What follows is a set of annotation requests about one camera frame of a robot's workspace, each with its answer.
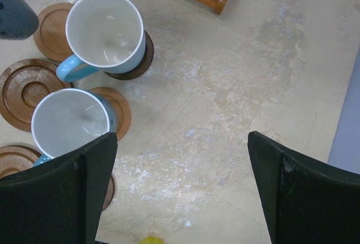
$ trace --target mug handle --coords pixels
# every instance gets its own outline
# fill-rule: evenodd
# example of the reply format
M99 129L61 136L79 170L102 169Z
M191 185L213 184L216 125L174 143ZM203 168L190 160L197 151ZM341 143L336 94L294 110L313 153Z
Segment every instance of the mug handle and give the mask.
M63 82L74 82L99 71L98 68L90 65L76 69L83 63L84 62L79 59L78 56L71 55L62 63L60 63L56 69L56 75Z

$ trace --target ceramic mug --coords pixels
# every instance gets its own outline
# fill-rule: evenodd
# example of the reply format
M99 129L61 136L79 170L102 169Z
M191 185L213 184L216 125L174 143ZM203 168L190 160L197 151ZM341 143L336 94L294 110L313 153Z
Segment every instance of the ceramic mug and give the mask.
M67 16L65 32L74 54L56 70L63 82L99 70L127 73L138 66L145 54L143 21L129 0L79 0Z
M116 112L107 100L89 91L65 88L40 101L31 133L40 151L53 159L116 132L117 124Z

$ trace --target blue mug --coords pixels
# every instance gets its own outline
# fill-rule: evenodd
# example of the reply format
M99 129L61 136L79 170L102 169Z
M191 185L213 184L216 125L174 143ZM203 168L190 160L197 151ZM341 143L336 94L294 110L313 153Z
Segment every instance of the blue mug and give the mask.
M74 54L56 74L73 82L101 70L122 74L133 70L145 54L145 30L129 0L79 0L66 19L66 39Z

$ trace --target gray wall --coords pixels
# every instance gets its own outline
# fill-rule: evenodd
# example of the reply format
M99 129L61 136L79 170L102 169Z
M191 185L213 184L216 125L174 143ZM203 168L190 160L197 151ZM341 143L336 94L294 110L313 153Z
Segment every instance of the gray wall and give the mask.
M360 49L337 124L328 163L360 174Z

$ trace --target wooden coaster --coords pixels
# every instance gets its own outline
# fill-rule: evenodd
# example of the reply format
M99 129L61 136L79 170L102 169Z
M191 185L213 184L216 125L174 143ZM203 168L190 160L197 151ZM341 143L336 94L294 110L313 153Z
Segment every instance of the wooden coaster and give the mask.
M113 176L111 176L109 185L107 186L105 201L103 202L102 205L102 211L104 211L110 205L111 200L113 200L114 193L115 193L115 183Z
M72 6L70 3L53 4L38 15L40 27L34 33L35 44L51 60L63 61L73 54L65 34L65 23Z
M30 147L6 146L0 148L0 178L33 167L41 154Z
M56 76L56 65L37 59L21 60L0 76L0 113L15 128L31 131L33 112L46 95L71 84Z
M137 65L135 69L124 74L110 74L110 73L106 73L106 74L108 76L111 76L112 78L119 80L130 80L144 74L147 71L147 69L150 67L152 63L152 59L154 58L154 44L152 43L152 40L147 32L145 32L145 39L146 39L145 54L142 60L140 61L140 64Z
M111 88L93 88L91 92L98 94L111 103L118 116L118 140L122 139L129 130L131 123L131 111L128 101L123 95Z

